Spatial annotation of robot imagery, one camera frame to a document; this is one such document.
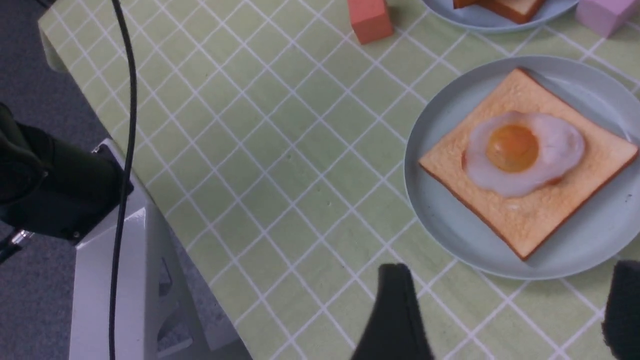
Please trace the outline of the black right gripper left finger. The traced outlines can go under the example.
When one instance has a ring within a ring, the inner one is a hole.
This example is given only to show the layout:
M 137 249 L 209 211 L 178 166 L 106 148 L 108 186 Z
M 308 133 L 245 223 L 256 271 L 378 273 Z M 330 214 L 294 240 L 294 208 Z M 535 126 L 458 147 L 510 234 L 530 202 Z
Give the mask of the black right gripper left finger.
M 375 303 L 353 360 L 433 360 L 413 278 L 403 263 L 378 268 Z

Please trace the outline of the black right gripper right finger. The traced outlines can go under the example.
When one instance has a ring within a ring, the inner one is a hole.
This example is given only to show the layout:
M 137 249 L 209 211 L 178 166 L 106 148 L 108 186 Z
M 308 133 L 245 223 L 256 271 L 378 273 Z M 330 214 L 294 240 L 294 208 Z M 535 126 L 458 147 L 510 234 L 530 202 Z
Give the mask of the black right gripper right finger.
M 617 360 L 640 358 L 640 262 L 620 260 L 614 266 L 605 306 L 602 335 Z

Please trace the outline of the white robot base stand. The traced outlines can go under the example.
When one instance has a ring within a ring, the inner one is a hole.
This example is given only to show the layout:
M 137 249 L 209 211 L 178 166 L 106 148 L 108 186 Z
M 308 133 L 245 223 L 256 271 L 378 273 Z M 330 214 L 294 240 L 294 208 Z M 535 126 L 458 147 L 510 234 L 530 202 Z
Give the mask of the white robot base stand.
M 170 226 L 131 175 L 119 253 L 114 322 L 118 360 L 249 360 L 242 341 L 210 348 Z M 109 359 L 112 259 L 118 210 L 77 245 L 71 360 Z

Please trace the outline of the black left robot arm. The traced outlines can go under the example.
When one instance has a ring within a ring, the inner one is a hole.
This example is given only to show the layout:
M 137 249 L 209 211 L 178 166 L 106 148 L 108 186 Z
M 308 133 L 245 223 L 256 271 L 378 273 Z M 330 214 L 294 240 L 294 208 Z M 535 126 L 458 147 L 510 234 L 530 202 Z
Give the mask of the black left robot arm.
M 106 145 L 94 152 L 14 119 L 0 107 L 0 218 L 13 228 L 1 240 L 1 260 L 39 234 L 75 246 L 133 191 Z

